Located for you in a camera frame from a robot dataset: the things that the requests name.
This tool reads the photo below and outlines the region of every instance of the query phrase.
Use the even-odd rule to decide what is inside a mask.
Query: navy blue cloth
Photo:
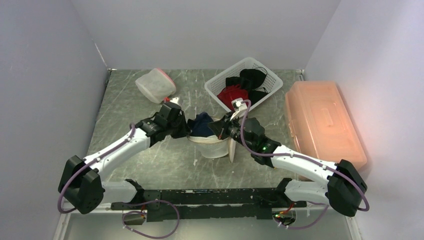
[[[214,135],[214,132],[208,127],[208,123],[213,121],[207,112],[197,114],[194,120],[187,120],[187,125],[191,130],[190,136],[207,138]]]

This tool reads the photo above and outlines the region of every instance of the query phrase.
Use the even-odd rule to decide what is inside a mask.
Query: black bracket
[[[280,200],[282,198],[277,196],[280,194],[275,188],[143,190],[144,199],[139,202],[131,201],[131,203],[143,203],[155,199],[166,200],[176,205],[181,219],[244,217],[272,219],[272,208],[288,208],[292,203],[288,198],[282,197],[284,200]],[[305,201],[298,201],[295,204],[297,208],[306,207]],[[114,202],[110,209],[140,210],[141,207]],[[146,209],[147,222],[174,220],[177,217],[175,210],[164,203],[151,203],[146,206]]]
[[[336,170],[355,182],[365,194],[368,187],[350,161],[342,159],[337,164]],[[333,174],[329,177],[327,187],[326,196],[330,206],[345,216],[354,217],[362,201],[361,195],[354,186],[341,176]]]
[[[73,156],[66,161],[57,189],[59,193],[72,175],[85,165],[86,163],[77,156]],[[97,169],[87,167],[71,182],[64,193],[64,197],[80,213],[88,214],[100,204],[104,192]]]
[[[136,183],[131,179],[126,179],[126,181],[128,181],[128,182],[132,181],[133,183]],[[152,200],[156,200],[156,199],[160,200],[161,199],[161,191],[160,190],[145,190],[145,189],[142,189],[142,188],[140,189],[140,188],[137,188],[137,187],[135,189],[137,189],[137,193],[135,194],[134,198],[130,202],[128,202],[129,204],[141,204],[141,203],[145,203],[145,202],[148,202],[148,201],[152,201]],[[160,205],[161,205],[160,202],[152,202],[152,203],[147,204],[145,206],[145,209],[147,209],[147,210],[157,210],[157,209],[159,209]],[[128,206],[123,202],[113,202],[110,205],[111,210],[139,210],[139,209],[141,209],[141,207],[142,207],[141,205],[140,206]]]

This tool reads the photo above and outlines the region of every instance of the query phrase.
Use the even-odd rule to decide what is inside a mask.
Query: black cloth
[[[243,69],[239,76],[227,77],[225,79],[225,86],[240,85],[241,89],[247,91],[248,98],[253,105],[268,94],[265,88],[263,89],[264,91],[258,90],[264,83],[267,74],[258,69]]]
[[[208,123],[213,121],[207,112],[197,114],[195,119],[188,119],[187,125],[191,130],[190,136],[207,138],[214,135],[214,132],[208,127]]]
[[[251,80],[251,90],[259,88],[266,77],[267,75],[258,69],[243,69],[240,72],[240,78]]]
[[[249,94],[249,100],[251,101],[253,105],[259,102],[259,100],[264,98],[268,93],[264,91],[253,90],[253,91],[250,91],[248,94]]]

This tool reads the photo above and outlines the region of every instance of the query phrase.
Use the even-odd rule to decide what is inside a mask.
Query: white plastic basket
[[[240,76],[240,72],[243,69],[256,69],[256,68],[258,68],[258,70],[262,71],[265,74],[268,73],[266,75],[265,81],[259,87],[259,88],[265,88],[268,94],[264,96],[261,100],[259,100],[257,103],[253,104],[253,106],[250,108],[252,110],[283,86],[283,80],[281,80],[281,78],[279,78],[269,68],[264,66],[262,63],[260,63],[253,57],[246,57],[245,59],[227,68],[220,74],[214,76],[213,78],[211,78],[210,80],[204,83],[204,88],[206,89],[207,93],[209,93],[209,95],[213,99],[215,99],[215,101],[217,101],[219,105],[221,105],[221,107],[223,107],[227,112],[230,112],[231,110],[217,97],[217,95],[220,94],[220,92],[226,86],[225,85],[226,78]]]

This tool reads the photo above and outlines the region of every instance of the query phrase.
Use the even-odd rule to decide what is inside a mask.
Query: cable
[[[315,219],[315,221],[309,223],[308,225],[306,225],[306,226],[288,226],[288,229],[302,230],[302,229],[307,229],[309,227],[314,226],[316,223],[318,223],[319,220],[321,220],[323,218],[324,214],[327,212],[327,209],[329,209],[328,205],[325,206],[324,210],[322,210],[321,214]]]
[[[119,143],[118,145],[112,147],[111,149],[109,149],[108,151],[106,151],[105,153],[101,154],[100,156],[96,157],[95,159],[93,159],[92,161],[90,161],[89,163],[87,163],[86,165],[84,165],[83,167],[81,167],[78,171],[76,171],[70,178],[69,180],[66,182],[66,184],[63,186],[62,191],[60,191],[60,195],[59,195],[59,199],[57,200],[57,210],[61,213],[61,214],[68,214],[71,213],[73,211],[75,211],[77,208],[74,207],[72,209],[69,210],[63,210],[62,209],[62,199],[65,196],[65,192],[68,189],[69,185],[71,185],[72,181],[80,174],[82,173],[85,169],[87,169],[88,167],[90,167],[91,165],[93,165],[96,162],[99,162],[102,158],[104,158],[105,156],[115,152],[116,150],[120,149],[122,146],[124,146],[126,143],[128,143],[130,141],[130,139],[132,139],[134,137],[134,134],[136,133],[136,125],[134,123],[130,124],[130,128],[131,128],[131,132],[129,134],[129,136],[127,138],[125,138],[124,141],[122,141],[121,143]]]
[[[310,202],[310,203],[312,203],[314,205],[324,205],[324,203],[314,203],[314,202]],[[291,230],[307,229],[309,227],[312,227],[316,223],[318,223],[318,221],[323,218],[324,214],[327,212],[328,209],[329,209],[329,206],[325,205],[325,208],[322,210],[322,212],[319,214],[319,216],[313,222],[311,222],[310,224],[308,224],[306,226],[288,226],[288,225],[284,225],[284,224],[282,224],[282,225],[287,227],[287,229],[291,229]],[[275,217],[272,217],[272,219],[274,219],[274,222],[276,222],[278,224],[278,226],[281,225],[282,222],[278,222]]]
[[[135,230],[135,229],[133,229],[133,228],[131,228],[128,225],[125,224],[124,218],[127,215],[130,215],[130,214],[137,214],[137,215],[139,215],[139,214],[141,214],[141,215],[145,216],[144,212],[141,212],[141,211],[129,211],[129,212],[125,213],[122,216],[122,225],[123,225],[124,228],[130,230],[131,232],[134,232],[136,234],[139,234],[139,235],[141,235],[143,237],[146,237],[146,238],[149,238],[149,239],[165,239],[165,238],[171,236],[173,233],[175,233],[175,231],[178,228],[178,225],[180,224],[180,213],[178,212],[178,209],[177,209],[177,207],[174,204],[170,203],[169,201],[158,200],[158,199],[152,200],[152,201],[146,201],[146,202],[143,202],[143,203],[130,204],[130,203],[124,203],[123,202],[122,204],[123,205],[127,205],[129,207],[137,207],[137,206],[144,206],[144,205],[151,204],[151,203],[164,203],[164,204],[168,204],[169,206],[171,206],[175,210],[175,212],[176,212],[176,225],[175,225],[174,229],[170,233],[168,233],[168,234],[166,234],[164,236],[150,236],[150,235],[147,235],[147,234],[142,233],[140,231],[137,231],[137,230]]]
[[[279,214],[287,214],[289,211],[290,211],[290,209],[292,209],[293,208],[293,206],[295,205],[295,203],[294,202],[292,202],[291,204],[290,204],[290,206],[287,208],[287,210],[284,210],[284,211],[280,211],[279,212]]]
[[[307,156],[304,156],[304,155],[300,155],[300,154],[293,154],[293,155],[291,155],[290,153],[259,153],[259,152],[254,152],[253,150],[251,150],[248,146],[247,146],[247,144],[246,144],[246,142],[245,142],[245,136],[244,136],[244,129],[245,129],[245,122],[246,122],[246,119],[247,119],[247,116],[248,116],[248,113],[249,113],[249,110],[250,110],[250,108],[251,108],[251,105],[252,105],[252,102],[250,101],[250,100],[244,100],[243,101],[243,103],[246,103],[247,104],[247,109],[246,109],[246,113],[244,114],[244,116],[243,116],[243,120],[241,121],[241,127],[240,127],[240,129],[241,129],[241,131],[240,131],[240,138],[241,138],[241,142],[242,142],[242,144],[243,144],[243,146],[251,153],[251,154],[253,154],[253,155],[256,155],[256,156],[262,156],[262,157],[275,157],[275,156],[287,156],[287,157],[297,157],[297,158],[301,158],[301,159],[304,159],[304,160],[307,160],[307,161],[309,161],[309,162],[311,162],[311,163],[314,163],[314,164],[316,164],[316,165],[318,165],[319,167],[322,167],[322,166],[324,166],[324,164],[322,164],[322,163],[320,163],[320,162],[318,162],[318,161],[315,161],[315,160],[313,160],[312,158],[310,158],[310,157],[307,157]],[[369,205],[369,203],[368,203],[368,200],[367,200],[367,198],[365,197],[365,194],[362,192],[362,190],[359,188],[359,186],[352,180],[352,179],[350,179],[348,176],[346,176],[345,174],[343,174],[343,173],[341,173],[341,172],[339,172],[339,171],[337,171],[337,170],[335,170],[335,169],[332,169],[331,167],[327,167],[326,168],[327,170],[330,170],[331,172],[333,172],[333,173],[335,173],[335,174],[337,174],[337,175],[339,175],[340,177],[342,177],[342,178],[344,178],[346,181],[348,181],[356,190],[357,190],[357,192],[359,193],[359,195],[360,195],[360,197],[362,198],[362,200],[363,200],[363,202],[365,203],[365,208],[361,208],[361,207],[358,207],[358,210],[359,211],[363,211],[363,212],[367,212],[367,211],[369,211],[370,210],[370,205]]]

